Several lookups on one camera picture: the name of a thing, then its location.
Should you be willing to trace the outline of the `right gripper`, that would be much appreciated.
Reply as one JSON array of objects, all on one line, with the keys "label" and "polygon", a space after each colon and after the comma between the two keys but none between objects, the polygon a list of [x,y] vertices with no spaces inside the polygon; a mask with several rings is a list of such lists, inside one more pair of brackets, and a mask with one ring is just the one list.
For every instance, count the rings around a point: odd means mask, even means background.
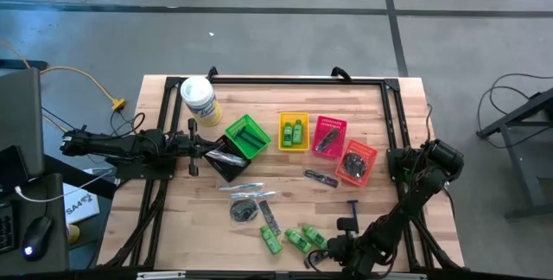
[{"label": "right gripper", "polygon": [[343,233],[327,241],[327,248],[317,249],[321,255],[319,264],[331,262],[332,259],[343,267],[343,271],[359,270],[359,224],[356,217],[338,218],[337,228]]}]

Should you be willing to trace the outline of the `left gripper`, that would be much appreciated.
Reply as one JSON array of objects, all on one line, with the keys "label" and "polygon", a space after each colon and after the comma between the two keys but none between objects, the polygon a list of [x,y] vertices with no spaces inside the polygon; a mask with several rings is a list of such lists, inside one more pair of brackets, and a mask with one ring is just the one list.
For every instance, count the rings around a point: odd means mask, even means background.
[{"label": "left gripper", "polygon": [[197,122],[194,118],[188,120],[188,134],[175,133],[169,136],[168,148],[173,157],[189,157],[188,172],[191,176],[199,174],[197,161],[200,153],[207,153],[218,148],[218,142],[200,138],[197,133]]}]

